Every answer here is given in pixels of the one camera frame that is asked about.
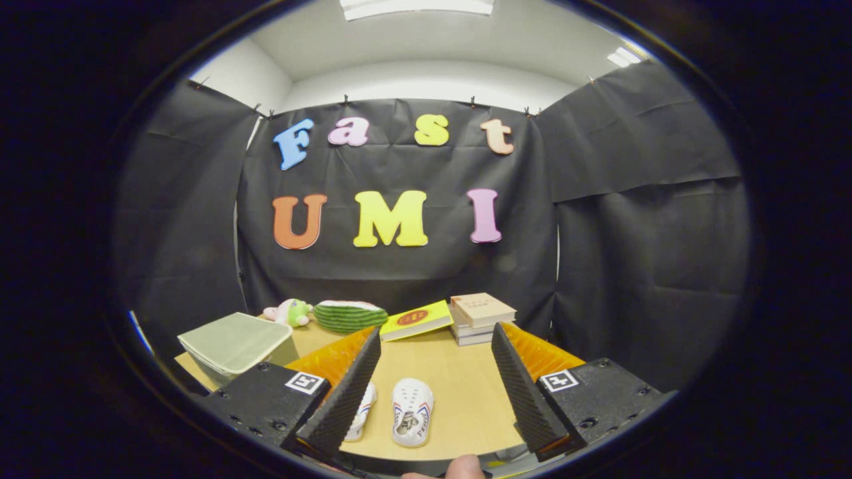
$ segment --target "letter f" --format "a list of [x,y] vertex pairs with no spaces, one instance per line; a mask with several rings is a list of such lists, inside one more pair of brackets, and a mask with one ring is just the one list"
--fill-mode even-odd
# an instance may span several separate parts
[[281,148],[281,170],[287,170],[294,164],[299,163],[307,153],[299,147],[308,147],[311,139],[308,137],[308,130],[314,127],[314,121],[311,118],[305,118],[297,124],[294,124],[287,130],[278,133],[272,141],[278,143]]

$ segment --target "clip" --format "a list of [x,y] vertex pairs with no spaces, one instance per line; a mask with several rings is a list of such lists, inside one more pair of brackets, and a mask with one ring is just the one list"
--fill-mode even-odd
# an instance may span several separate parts
[[205,78],[205,79],[201,80],[201,83],[200,83],[200,84],[195,85],[195,89],[201,89],[201,85],[203,85],[203,84],[204,84],[204,82],[206,82],[206,81],[207,81],[207,80],[209,80],[209,79],[210,79],[210,75],[207,75],[207,78]]

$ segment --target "stuffed toy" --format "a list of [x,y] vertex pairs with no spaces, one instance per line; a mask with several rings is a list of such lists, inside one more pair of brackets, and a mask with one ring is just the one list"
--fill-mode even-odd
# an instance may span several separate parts
[[314,318],[325,329],[349,334],[369,326],[381,326],[388,312],[362,301],[323,301],[314,308]]
[[305,326],[310,321],[308,313],[313,311],[314,307],[299,299],[288,299],[278,306],[278,308],[266,308],[263,310],[263,315],[267,319],[275,321],[278,324],[288,324],[293,327]]

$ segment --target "sneaker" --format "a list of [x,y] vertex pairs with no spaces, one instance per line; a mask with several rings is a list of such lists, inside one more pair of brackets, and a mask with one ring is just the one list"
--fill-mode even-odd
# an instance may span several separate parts
[[367,413],[370,412],[370,408],[375,402],[376,385],[371,381],[364,391],[364,399],[361,400],[361,405],[358,406],[358,412],[355,413],[355,419],[353,419],[352,425],[349,426],[349,432],[343,438],[344,441],[358,441],[361,438],[361,435],[364,433],[364,423],[367,421]]
[[435,398],[423,381],[400,379],[394,387],[394,442],[405,447],[422,446],[429,438],[429,418]]

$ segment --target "ceiling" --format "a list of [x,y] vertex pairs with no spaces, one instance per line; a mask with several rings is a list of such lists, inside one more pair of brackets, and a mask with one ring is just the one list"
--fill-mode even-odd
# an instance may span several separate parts
[[387,14],[347,22],[338,0],[314,0],[251,38],[294,82],[386,61],[476,61],[581,85],[616,68],[623,42],[547,0],[497,0],[490,17]]

